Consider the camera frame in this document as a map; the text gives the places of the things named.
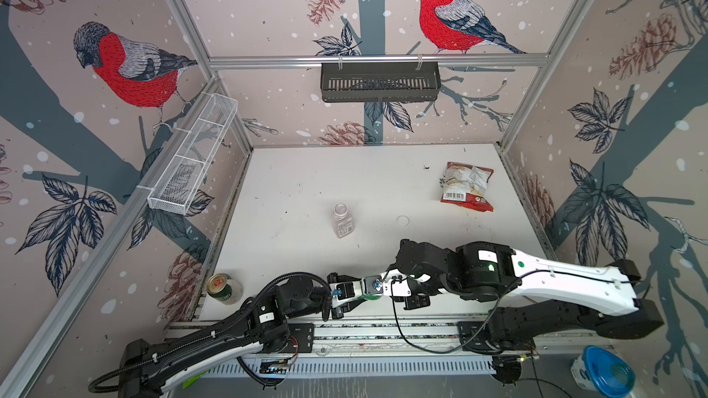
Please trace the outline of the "green plastic bottle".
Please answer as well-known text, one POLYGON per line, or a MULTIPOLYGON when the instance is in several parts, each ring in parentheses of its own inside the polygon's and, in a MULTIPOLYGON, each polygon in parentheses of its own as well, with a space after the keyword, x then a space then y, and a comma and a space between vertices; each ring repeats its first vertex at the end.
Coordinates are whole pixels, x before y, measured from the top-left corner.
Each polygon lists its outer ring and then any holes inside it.
POLYGON ((361 298, 364 300, 379 300, 382 297, 383 294, 381 293, 364 293, 361 295, 361 298))

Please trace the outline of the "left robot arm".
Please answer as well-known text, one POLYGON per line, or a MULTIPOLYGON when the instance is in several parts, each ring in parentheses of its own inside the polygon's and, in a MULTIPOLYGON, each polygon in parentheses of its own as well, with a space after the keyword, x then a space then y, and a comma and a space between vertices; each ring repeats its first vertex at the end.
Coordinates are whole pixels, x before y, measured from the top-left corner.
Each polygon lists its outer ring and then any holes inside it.
POLYGON ((186 380, 236 357, 276 352, 291 336, 289 319, 319 313, 340 318, 336 302, 361 294, 361 280, 332 273, 328 279, 290 272, 270 281, 227 318, 179 339, 151 345, 138 339, 126 346, 117 370, 88 386, 93 394, 162 397, 186 380))

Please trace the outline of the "white bottle cap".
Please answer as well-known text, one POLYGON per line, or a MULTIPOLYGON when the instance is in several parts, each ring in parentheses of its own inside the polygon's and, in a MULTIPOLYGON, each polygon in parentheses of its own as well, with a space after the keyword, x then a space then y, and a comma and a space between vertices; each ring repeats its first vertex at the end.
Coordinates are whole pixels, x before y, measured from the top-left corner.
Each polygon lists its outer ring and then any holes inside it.
POLYGON ((407 216, 399 216, 396 219, 396 223, 398 223, 398 225, 400 227, 407 227, 407 226, 409 226, 410 220, 409 220, 409 217, 407 217, 407 216))

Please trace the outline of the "clear plastic bottle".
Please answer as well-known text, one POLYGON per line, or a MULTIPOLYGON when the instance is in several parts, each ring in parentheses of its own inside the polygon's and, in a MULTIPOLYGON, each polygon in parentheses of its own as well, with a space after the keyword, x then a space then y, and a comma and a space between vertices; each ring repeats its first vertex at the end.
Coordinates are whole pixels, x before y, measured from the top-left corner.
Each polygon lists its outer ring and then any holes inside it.
POLYGON ((333 209, 333 228, 339 239, 354 231, 352 214, 345 204, 337 204, 333 209))

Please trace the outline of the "red snack bag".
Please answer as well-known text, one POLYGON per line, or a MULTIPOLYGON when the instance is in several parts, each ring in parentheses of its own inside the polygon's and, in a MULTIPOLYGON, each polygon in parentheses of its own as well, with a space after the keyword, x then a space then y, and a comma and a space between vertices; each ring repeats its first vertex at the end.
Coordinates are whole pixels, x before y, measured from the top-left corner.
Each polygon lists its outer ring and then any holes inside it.
POLYGON ((441 202, 462 206, 477 212, 494 210, 485 193, 494 170, 449 161, 442 177, 441 202))

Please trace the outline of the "green tin can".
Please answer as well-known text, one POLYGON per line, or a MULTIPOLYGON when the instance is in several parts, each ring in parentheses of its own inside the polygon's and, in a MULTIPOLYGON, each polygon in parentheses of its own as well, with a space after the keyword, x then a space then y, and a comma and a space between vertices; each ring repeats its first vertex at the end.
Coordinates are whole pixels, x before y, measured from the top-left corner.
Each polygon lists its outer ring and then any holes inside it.
POLYGON ((210 298, 224 305, 235 304, 243 296, 241 284, 223 273, 215 274, 208 280, 206 292, 210 298))

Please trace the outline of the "green snack packet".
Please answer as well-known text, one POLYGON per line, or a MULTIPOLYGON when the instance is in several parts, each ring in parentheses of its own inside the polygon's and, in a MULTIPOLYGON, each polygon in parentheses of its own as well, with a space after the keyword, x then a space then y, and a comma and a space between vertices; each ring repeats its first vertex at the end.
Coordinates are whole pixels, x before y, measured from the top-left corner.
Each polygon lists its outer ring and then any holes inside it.
POLYGON ((184 389, 188 388, 190 385, 192 385, 193 383, 195 383, 196 381, 198 381, 202 376, 203 376, 203 373, 197 374, 197 375, 195 375, 194 377, 187 379, 187 380, 183 383, 183 388, 184 388, 184 389))

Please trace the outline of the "blue lidded container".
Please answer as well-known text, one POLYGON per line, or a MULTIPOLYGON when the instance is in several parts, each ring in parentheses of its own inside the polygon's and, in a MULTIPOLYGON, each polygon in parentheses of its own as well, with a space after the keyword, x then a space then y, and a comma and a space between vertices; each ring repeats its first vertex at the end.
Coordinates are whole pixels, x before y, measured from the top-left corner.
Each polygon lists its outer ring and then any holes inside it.
POLYGON ((636 381, 626 362, 598 346, 584 348, 571 364, 571 374, 579 388, 609 398, 628 397, 636 381))

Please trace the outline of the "black hanging basket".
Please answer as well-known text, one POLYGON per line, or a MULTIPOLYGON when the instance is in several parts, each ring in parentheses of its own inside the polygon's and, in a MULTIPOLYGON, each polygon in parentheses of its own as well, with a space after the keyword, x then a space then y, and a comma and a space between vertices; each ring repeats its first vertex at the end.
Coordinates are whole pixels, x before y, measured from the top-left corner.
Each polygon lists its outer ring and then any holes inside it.
POLYGON ((323 64, 321 98, 327 103, 436 101, 442 79, 435 62, 323 64))

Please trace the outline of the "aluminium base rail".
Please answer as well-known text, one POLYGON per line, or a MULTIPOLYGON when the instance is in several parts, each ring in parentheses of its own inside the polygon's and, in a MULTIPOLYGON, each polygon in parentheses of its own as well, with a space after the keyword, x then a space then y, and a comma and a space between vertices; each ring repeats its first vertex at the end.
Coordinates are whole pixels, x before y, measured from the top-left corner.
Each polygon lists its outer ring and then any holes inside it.
MULTIPOLYGON (((411 343, 430 350, 446 351, 461 344, 457 324, 459 322, 483 322, 486 314, 443 315, 433 319, 404 317, 398 322, 403 334, 411 343)), ((163 331, 165 340, 177 339, 201 330, 214 321, 174 322, 163 331)), ((376 319, 345 318, 322 322, 315 318, 300 318, 289 325, 313 325, 310 341, 311 355, 358 356, 402 355, 423 353, 408 345, 401 337, 394 318, 376 319)), ((535 337, 535 352, 540 355, 579 353, 585 346, 599 346, 614 351, 606 338, 584 330, 571 330, 535 337)))

